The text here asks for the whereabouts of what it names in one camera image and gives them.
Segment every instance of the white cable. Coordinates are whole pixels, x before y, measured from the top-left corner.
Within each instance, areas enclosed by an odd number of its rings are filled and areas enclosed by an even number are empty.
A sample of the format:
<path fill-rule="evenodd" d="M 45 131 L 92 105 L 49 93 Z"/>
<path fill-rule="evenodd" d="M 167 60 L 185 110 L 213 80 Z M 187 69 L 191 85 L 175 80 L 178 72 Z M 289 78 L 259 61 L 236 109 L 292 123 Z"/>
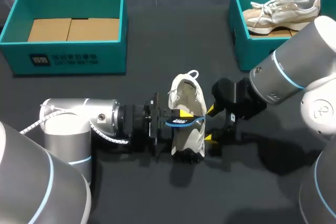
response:
<path fill-rule="evenodd" d="M 67 114 L 67 113 L 72 113 L 72 114 L 75 114 L 75 115 L 78 115 L 76 112 L 72 111 L 72 110 L 65 110 L 65 109 L 61 109 L 61 108 L 54 108 L 54 109 L 59 109 L 58 111 L 55 111 L 43 118 L 41 118 L 40 120 L 36 121 L 35 123 L 33 123 L 31 126 L 25 128 L 24 130 L 20 131 L 20 133 L 22 135 L 25 135 L 26 133 L 28 133 L 29 131 L 31 131 L 32 129 L 36 128 L 37 126 L 39 126 L 40 124 L 46 122 L 47 120 L 49 120 L 50 118 L 53 118 L 57 115 L 61 115 L 61 114 Z M 128 144 L 129 141 L 128 140 L 120 140 L 120 139 L 114 139 L 114 138 L 111 138 L 109 136 L 106 136 L 104 133 L 102 133 L 99 129 L 97 129 L 97 127 L 95 127 L 91 121 L 90 122 L 90 126 L 91 126 L 91 129 L 96 132 L 101 138 L 109 141 L 109 142 L 112 142 L 112 143 L 115 143 L 115 144 Z"/>

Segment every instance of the yellow marker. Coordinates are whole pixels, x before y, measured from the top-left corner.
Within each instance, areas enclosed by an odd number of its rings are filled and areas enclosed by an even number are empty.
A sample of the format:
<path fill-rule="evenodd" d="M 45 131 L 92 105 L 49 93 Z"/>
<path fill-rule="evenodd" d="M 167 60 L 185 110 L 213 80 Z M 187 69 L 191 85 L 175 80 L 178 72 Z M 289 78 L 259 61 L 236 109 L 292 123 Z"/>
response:
<path fill-rule="evenodd" d="M 211 107 L 210 107 L 210 109 L 208 110 L 207 114 L 208 114 L 211 110 L 213 110 L 213 109 L 214 109 L 214 105 L 212 104 Z"/>
<path fill-rule="evenodd" d="M 181 118 L 193 118 L 194 116 L 185 112 L 184 110 L 180 110 L 180 117 Z"/>
<path fill-rule="evenodd" d="M 204 140 L 211 144 L 218 144 L 216 141 L 212 140 L 211 138 L 212 138 L 212 135 L 210 134 L 209 136 L 204 138 Z"/>

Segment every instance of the shoe lace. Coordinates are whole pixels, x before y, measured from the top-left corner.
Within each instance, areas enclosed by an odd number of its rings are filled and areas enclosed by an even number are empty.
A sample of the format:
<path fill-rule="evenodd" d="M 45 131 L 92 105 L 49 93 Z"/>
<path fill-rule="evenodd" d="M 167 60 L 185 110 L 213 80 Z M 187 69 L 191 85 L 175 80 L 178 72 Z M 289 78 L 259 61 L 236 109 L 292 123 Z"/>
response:
<path fill-rule="evenodd" d="M 257 22 L 255 22 L 255 24 L 253 25 L 253 28 L 260 22 L 261 20 L 261 17 L 264 15 L 264 14 L 268 14 L 270 16 L 272 16 L 273 14 L 273 10 L 280 10 L 281 7 L 278 7 L 277 6 L 278 4 L 278 0 L 270 0 L 264 4 L 258 4 L 258 3 L 255 3 L 255 2 L 251 2 L 251 6 L 253 9 L 260 9 L 261 12 L 260 12 L 260 15 L 257 19 Z"/>
<path fill-rule="evenodd" d="M 197 77 L 198 77 L 198 75 L 199 75 L 199 73 L 198 73 L 197 70 L 191 70 L 191 71 L 189 71 L 187 74 L 189 74 L 194 80 L 196 80 Z M 174 92 L 174 91 L 176 91 L 176 90 L 177 90 L 177 88 L 171 89 L 171 90 L 168 92 L 168 94 L 170 94 L 170 93 L 172 93 L 172 92 Z M 180 99 L 180 96 L 179 96 L 178 94 L 176 94 L 176 99 L 177 99 L 177 100 Z"/>

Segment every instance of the label on box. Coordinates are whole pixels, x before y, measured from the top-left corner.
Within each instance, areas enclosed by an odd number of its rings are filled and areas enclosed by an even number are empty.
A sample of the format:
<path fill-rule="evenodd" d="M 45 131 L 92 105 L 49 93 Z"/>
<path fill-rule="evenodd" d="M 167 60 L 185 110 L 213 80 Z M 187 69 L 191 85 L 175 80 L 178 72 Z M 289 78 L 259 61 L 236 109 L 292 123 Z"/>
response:
<path fill-rule="evenodd" d="M 50 66 L 50 61 L 46 54 L 30 54 L 29 56 L 34 66 Z"/>
<path fill-rule="evenodd" d="M 98 58 L 94 54 L 51 55 L 56 66 L 62 65 L 97 65 Z"/>
<path fill-rule="evenodd" d="M 46 54 L 30 54 L 30 59 L 34 66 L 68 66 L 68 65 L 97 65 L 98 57 L 94 54 L 75 54 L 75 55 L 51 55 L 49 60 Z"/>

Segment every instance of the shoe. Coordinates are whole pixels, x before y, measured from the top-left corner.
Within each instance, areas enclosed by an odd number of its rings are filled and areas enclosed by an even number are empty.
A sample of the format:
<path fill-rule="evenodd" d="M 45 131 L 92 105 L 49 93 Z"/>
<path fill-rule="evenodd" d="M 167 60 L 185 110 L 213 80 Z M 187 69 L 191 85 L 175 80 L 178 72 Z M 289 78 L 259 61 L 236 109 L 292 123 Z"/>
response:
<path fill-rule="evenodd" d="M 175 77 L 168 93 L 168 106 L 171 110 L 180 109 L 192 115 L 205 116 L 206 105 L 202 89 L 196 81 L 197 77 L 198 71 L 196 70 Z M 191 162 L 204 158 L 204 133 L 205 119 L 189 127 L 175 128 L 172 156 L 184 160 L 189 159 Z"/>
<path fill-rule="evenodd" d="M 252 9 L 243 12 L 247 29 L 266 35 L 277 27 L 303 29 L 319 15 L 321 0 L 270 0 L 251 5 Z"/>

